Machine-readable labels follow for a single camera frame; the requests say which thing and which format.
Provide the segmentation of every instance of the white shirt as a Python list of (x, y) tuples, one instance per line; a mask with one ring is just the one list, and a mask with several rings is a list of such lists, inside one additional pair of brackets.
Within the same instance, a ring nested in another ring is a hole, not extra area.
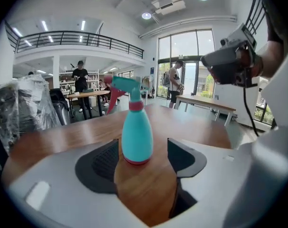
[[(180, 84), (181, 84), (181, 79), (180, 79), (180, 75), (179, 75), (178, 71), (177, 71), (174, 67), (172, 67), (172, 68), (170, 68), (170, 70), (169, 70), (169, 75), (170, 75), (171, 71), (174, 71), (174, 79), (175, 79), (176, 82), (180, 85)], [(177, 89), (177, 88), (178, 88), (178, 86), (174, 85), (174, 84), (170, 81), (169, 90), (181, 92), (181, 90), (179, 90), (179, 89)]]

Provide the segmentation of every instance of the air conditioner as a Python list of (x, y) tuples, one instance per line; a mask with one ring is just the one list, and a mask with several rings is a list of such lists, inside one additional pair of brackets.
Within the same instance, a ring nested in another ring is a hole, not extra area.
[(162, 15), (186, 8), (183, 0), (154, 0), (152, 5), (157, 9), (155, 12)]

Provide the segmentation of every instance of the wooden tabletop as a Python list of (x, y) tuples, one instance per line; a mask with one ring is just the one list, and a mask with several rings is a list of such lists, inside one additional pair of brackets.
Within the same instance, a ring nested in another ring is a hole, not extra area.
[(173, 206), (177, 177), (167, 158), (167, 138), (185, 139), (230, 148), (224, 125), (215, 121), (150, 104), (145, 106), (153, 131), (154, 150), (146, 164), (127, 163), (121, 152), (121, 132), (128, 111), (23, 135), (5, 164), (2, 180), (6, 186), (31, 166), (53, 153), (100, 141), (119, 139), (120, 160), (114, 181), (118, 197), (148, 226), (168, 219)]
[(87, 93), (79, 93), (79, 95), (76, 95), (75, 93), (72, 95), (67, 95), (68, 98), (83, 98), (83, 97), (89, 97), (89, 96), (97, 96), (97, 95), (105, 95), (109, 94), (109, 90), (96, 90), (92, 92)]
[(226, 109), (228, 111), (235, 111), (234, 108), (229, 107), (228, 105), (223, 105), (218, 100), (214, 100), (211, 98), (199, 96), (199, 95), (177, 95), (177, 98), (180, 99), (180, 101), (187, 101), (191, 103), (204, 103), (205, 105), (208, 105), (210, 107), (221, 107), (223, 109)]

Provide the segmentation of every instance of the spray bottle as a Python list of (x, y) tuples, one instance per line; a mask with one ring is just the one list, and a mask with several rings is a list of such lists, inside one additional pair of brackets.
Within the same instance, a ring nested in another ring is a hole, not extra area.
[(111, 98), (107, 114), (112, 110), (117, 98), (126, 92), (130, 94), (129, 111), (121, 134), (121, 148), (126, 161), (144, 164), (153, 153), (152, 129), (140, 95), (140, 82), (123, 77), (104, 77), (111, 83)]

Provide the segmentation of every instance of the backpack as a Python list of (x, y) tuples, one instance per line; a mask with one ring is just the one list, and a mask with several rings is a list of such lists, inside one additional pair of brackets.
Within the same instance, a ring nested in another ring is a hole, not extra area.
[(165, 72), (163, 79), (162, 79), (162, 84), (164, 87), (168, 88), (170, 86), (170, 78), (169, 78), (169, 72)]

